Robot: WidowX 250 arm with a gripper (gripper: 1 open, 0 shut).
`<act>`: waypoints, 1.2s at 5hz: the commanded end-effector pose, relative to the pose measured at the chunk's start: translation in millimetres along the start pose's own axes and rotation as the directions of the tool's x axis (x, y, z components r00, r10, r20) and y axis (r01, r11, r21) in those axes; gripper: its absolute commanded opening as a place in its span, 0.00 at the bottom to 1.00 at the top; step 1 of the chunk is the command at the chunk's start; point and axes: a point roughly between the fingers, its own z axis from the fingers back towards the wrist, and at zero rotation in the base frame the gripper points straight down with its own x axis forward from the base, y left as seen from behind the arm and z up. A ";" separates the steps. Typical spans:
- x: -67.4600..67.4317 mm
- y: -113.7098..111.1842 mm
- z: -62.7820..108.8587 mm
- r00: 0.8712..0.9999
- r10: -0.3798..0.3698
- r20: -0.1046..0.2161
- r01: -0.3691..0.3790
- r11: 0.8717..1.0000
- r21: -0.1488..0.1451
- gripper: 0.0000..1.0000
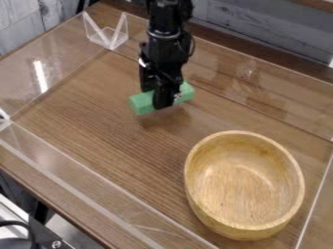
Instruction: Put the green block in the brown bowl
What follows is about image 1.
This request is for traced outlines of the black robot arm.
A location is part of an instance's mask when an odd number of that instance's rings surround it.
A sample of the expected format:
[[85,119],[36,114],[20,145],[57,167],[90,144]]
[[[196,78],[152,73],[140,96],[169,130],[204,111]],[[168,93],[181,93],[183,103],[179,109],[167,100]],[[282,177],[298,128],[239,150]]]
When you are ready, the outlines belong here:
[[173,104],[183,84],[181,67],[195,50],[185,23],[192,17],[191,0],[145,0],[147,40],[140,43],[139,79],[143,92],[152,93],[152,106]]

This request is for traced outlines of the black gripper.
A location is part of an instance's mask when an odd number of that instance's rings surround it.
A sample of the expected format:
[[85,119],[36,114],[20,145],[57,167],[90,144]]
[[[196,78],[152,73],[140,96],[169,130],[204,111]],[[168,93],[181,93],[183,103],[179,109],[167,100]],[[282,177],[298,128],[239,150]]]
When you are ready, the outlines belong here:
[[153,90],[152,105],[156,110],[169,107],[180,93],[181,67],[195,50],[191,34],[177,28],[173,33],[147,30],[148,40],[140,43],[140,90]]

